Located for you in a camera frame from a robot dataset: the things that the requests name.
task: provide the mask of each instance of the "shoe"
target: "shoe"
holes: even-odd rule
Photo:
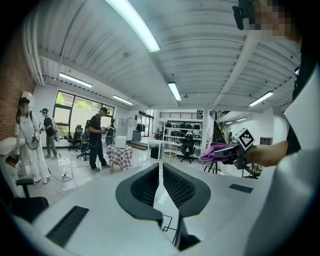
[[[33,185],[36,185],[39,181],[41,181],[41,178],[39,180],[33,180]]]

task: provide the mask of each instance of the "man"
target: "man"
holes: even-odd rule
[[[309,80],[317,61],[319,50],[314,38],[317,10],[309,2],[297,4],[292,0],[255,0],[255,23],[273,36],[285,37],[301,49],[301,65],[294,82],[292,101],[296,99]],[[299,141],[290,127],[287,139],[275,145],[251,146],[247,151],[247,162],[262,166],[276,166],[286,155],[301,149]]]
[[[96,166],[97,155],[101,162],[102,167],[110,167],[107,165],[106,160],[104,159],[104,153],[102,149],[102,134],[105,132],[103,128],[101,128],[101,117],[104,117],[108,112],[107,108],[100,108],[99,112],[95,114],[89,123],[89,143],[90,143],[90,166],[93,170],[99,172],[100,168]]]
[[[55,131],[53,129],[52,119],[49,117],[47,108],[41,110],[42,116],[44,117],[42,131],[46,133],[46,151],[47,155],[45,158],[51,158],[51,150],[53,152],[52,160],[58,159],[58,152],[55,146]]]

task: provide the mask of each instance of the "tiled floor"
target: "tiled floor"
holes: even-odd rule
[[[133,148],[132,150],[132,168],[143,166],[149,163],[158,163],[157,159],[148,159],[146,151],[136,148]],[[39,182],[36,185],[28,186],[31,197],[45,197],[47,198],[49,205],[53,205],[54,203],[60,201],[68,194],[75,191],[78,187],[88,182],[91,182],[95,179],[99,179],[104,176],[113,175],[117,172],[121,172],[121,169],[118,165],[115,165],[113,167],[113,170],[111,170],[110,168],[103,168],[101,171],[96,172],[90,168],[88,157],[87,161],[84,161],[83,157],[79,157],[77,159],[77,155],[80,154],[79,151],[68,151],[68,149],[63,148],[58,149],[58,152],[61,156],[58,160],[46,159],[47,166],[52,175],[52,177],[49,178],[48,184],[43,184],[42,182]],[[179,212],[163,186],[163,162],[163,159],[159,161],[159,187],[155,194],[153,207],[163,213],[163,223],[161,228],[166,237],[170,241],[173,241],[178,225]],[[198,172],[203,172],[205,167],[204,165],[199,163],[197,159],[194,159],[192,163],[189,163],[188,161],[180,162],[179,158],[177,157],[176,159],[171,158],[170,163],[179,164],[181,168],[188,167]],[[218,168],[222,171],[219,172],[219,174],[221,175],[233,175],[239,177],[241,177],[242,175],[241,171],[236,170],[236,168],[232,165],[223,165],[222,163],[218,163]],[[63,180],[62,175],[64,175],[66,172],[70,176],[67,176]]]

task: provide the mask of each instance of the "woman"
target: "woman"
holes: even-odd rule
[[[114,144],[115,137],[117,132],[117,125],[115,124],[115,120],[111,119],[111,123],[108,125],[108,132],[106,134],[106,145]]]
[[[32,111],[29,111],[29,103],[30,101],[25,97],[19,100],[18,110],[15,117],[16,145],[17,149],[20,150],[22,133],[26,143],[25,148],[34,184],[38,183],[41,179],[44,184],[47,184],[50,173],[42,150],[42,142],[39,135],[39,122],[36,115]]]

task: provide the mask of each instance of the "fluorescent light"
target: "fluorescent light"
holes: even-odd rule
[[[250,103],[249,106],[253,107],[257,104],[259,104],[260,102],[263,102],[264,100],[266,100],[267,98],[269,98],[270,96],[272,96],[274,93],[271,91],[268,91],[265,95],[263,95],[262,97],[258,98],[257,100],[255,100],[254,102]]]
[[[150,53],[160,50],[154,36],[128,0],[105,0],[138,35]]]
[[[112,96],[112,97],[115,98],[115,99],[117,99],[117,100],[119,100],[119,101],[125,102],[125,103],[127,103],[127,104],[129,104],[129,105],[133,105],[133,103],[131,103],[131,102],[129,102],[129,101],[123,99],[123,98],[120,98],[120,97],[118,97],[118,96],[116,96],[116,95],[114,95],[114,96]]]
[[[181,101],[180,93],[179,93],[179,91],[177,89],[176,83],[175,82],[169,82],[168,86],[170,87],[171,92],[173,93],[173,96],[175,97],[175,99],[177,101]]]
[[[80,85],[83,85],[83,86],[87,86],[87,87],[90,87],[90,88],[92,87],[92,84],[87,83],[87,82],[84,82],[84,81],[81,81],[81,80],[79,80],[79,79],[76,79],[76,78],[74,78],[74,77],[72,77],[72,76],[69,76],[69,75],[67,75],[67,74],[64,74],[64,73],[60,73],[60,74],[59,74],[59,77],[69,79],[69,80],[74,81],[74,82],[76,82],[76,83],[78,83],[78,84],[80,84]]]

